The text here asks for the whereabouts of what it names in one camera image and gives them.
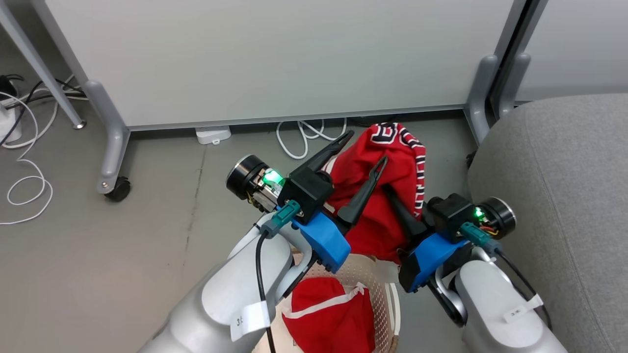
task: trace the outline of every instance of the beige basket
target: beige basket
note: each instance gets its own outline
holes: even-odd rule
[[[295,254],[295,263],[298,264],[301,261],[301,257],[301,254]],[[394,353],[397,350],[399,329],[401,328],[399,296],[394,284],[381,283],[377,280],[374,269],[375,261],[372,259],[362,255],[351,254],[340,270],[338,270],[338,273],[332,274],[325,271],[323,266],[315,264],[307,272],[305,278],[336,277],[340,284],[348,288],[353,288],[357,282],[364,284],[369,289],[375,318],[375,352]],[[282,305],[285,304],[280,303],[277,307],[277,316],[272,326],[276,350],[277,352],[300,352],[300,349],[294,347],[289,334],[282,334],[282,331],[287,333],[281,318]],[[253,352],[268,352],[267,349],[268,344],[264,334],[260,344]]]

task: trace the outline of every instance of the red cloth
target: red cloth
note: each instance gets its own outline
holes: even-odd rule
[[[288,318],[284,312],[282,317],[286,328],[304,353],[371,353],[375,350],[369,290],[364,288],[359,291],[356,287],[354,292],[357,294],[346,303],[322,308],[299,318]],[[292,292],[291,313],[298,314],[340,296],[345,296],[345,290],[335,278],[308,278],[299,282]]]
[[[362,217],[347,234],[347,241],[352,253],[399,264],[397,249],[407,242],[381,185],[392,185],[417,218],[421,216],[425,194],[425,147],[403,125],[385,122],[371,126],[353,146],[325,166],[335,187],[327,202],[336,210],[346,205],[384,154],[388,155],[386,169]]]

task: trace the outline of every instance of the metal frame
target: metal frame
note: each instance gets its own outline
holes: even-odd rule
[[[65,111],[68,118],[72,122],[72,127],[74,129],[82,129],[85,127],[86,122],[82,120],[74,110],[74,107],[72,107],[70,101],[63,93],[63,90],[55,81],[54,76],[50,73],[48,67],[46,67],[43,63],[39,54],[37,54],[33,44],[26,36],[26,33],[22,30],[22,27],[20,27],[18,22],[15,20],[15,17],[11,13],[11,10],[9,10],[9,7],[6,5],[4,0],[0,0],[0,24],[4,27],[15,45],[22,52],[26,61],[31,64],[37,75],[39,75],[43,83],[46,84],[50,93],[57,100],[63,111]]]
[[[528,8],[521,15],[520,26],[512,37],[499,74],[489,92],[489,102],[497,120],[510,113],[516,105],[517,91],[532,60],[525,49],[547,2],[548,0],[530,0]]]
[[[51,37],[57,44],[68,66],[76,75],[78,81],[85,87],[85,93],[90,99],[96,113],[107,129],[107,147],[105,150],[100,178],[97,184],[98,192],[109,193],[113,190],[116,179],[124,158],[126,145],[129,141],[131,131],[157,130],[157,129],[175,129],[175,128],[196,128],[203,126],[221,126],[233,124],[250,124],[264,122],[294,121],[300,119],[329,119],[337,117],[350,116],[368,116],[381,114],[399,114],[409,112],[426,112],[426,111],[444,111],[453,109],[463,109],[474,138],[477,144],[480,144],[489,131],[489,125],[486,120],[484,104],[491,88],[491,83],[497,73],[497,68],[508,45],[511,42],[513,33],[515,32],[517,22],[524,9],[526,0],[513,0],[511,11],[506,19],[504,29],[495,48],[494,54],[487,55],[481,59],[474,82],[471,86],[467,102],[464,105],[453,106],[433,106],[418,107],[409,109],[389,109],[384,111],[368,111],[368,112],[351,112],[351,113],[333,113],[333,114],[317,114],[312,116],[299,117],[274,117],[268,119],[243,119],[241,121],[212,121],[212,122],[192,122],[183,124],[165,124],[156,126],[126,126],[120,117],[116,107],[114,106],[109,94],[103,85],[94,79],[86,76],[85,71],[81,67],[76,56],[72,52],[65,36],[63,35],[59,25],[55,21],[52,13],[48,9],[45,0],[31,0],[35,11],[39,14],[43,24],[50,32]]]

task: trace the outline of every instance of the gray upholstered ottoman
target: gray upholstered ottoman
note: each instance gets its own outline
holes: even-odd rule
[[[469,186],[515,211],[505,252],[568,351],[628,352],[628,95],[518,107],[480,146]]]

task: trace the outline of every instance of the whiteboard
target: whiteboard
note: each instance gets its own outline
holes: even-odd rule
[[[516,100],[628,92],[628,2],[549,0]]]
[[[128,126],[465,103],[512,1],[46,0]]]

